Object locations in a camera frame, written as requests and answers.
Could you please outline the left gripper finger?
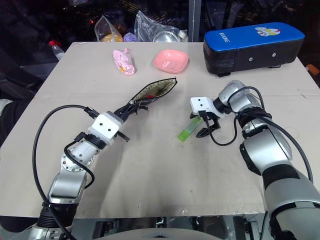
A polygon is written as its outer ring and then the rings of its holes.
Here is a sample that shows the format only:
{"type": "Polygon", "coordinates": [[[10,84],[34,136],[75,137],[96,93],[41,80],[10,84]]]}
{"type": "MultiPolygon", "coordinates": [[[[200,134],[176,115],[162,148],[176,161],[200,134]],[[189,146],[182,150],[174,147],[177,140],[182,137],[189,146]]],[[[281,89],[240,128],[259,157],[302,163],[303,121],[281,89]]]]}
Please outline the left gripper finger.
{"type": "Polygon", "coordinates": [[[148,109],[149,108],[147,106],[142,106],[137,103],[132,104],[123,112],[123,120],[126,121],[131,114],[135,113],[137,115],[139,110],[148,111],[148,109]]]}
{"type": "Polygon", "coordinates": [[[139,101],[130,100],[126,105],[120,107],[116,110],[117,116],[129,116],[133,113],[138,113],[139,110],[139,101]]]}

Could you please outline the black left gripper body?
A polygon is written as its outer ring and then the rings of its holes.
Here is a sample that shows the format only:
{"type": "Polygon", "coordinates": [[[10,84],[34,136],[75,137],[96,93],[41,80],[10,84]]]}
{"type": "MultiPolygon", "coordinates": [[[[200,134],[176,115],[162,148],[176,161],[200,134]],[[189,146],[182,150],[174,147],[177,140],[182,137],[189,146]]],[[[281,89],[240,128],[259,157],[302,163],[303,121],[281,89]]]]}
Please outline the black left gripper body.
{"type": "MultiPolygon", "coordinates": [[[[121,113],[120,111],[116,111],[115,115],[118,116],[123,122],[125,122],[128,119],[128,115],[126,113],[121,113]]],[[[122,132],[120,132],[119,130],[117,131],[116,135],[125,140],[126,142],[130,141],[130,138],[122,132]]]]}

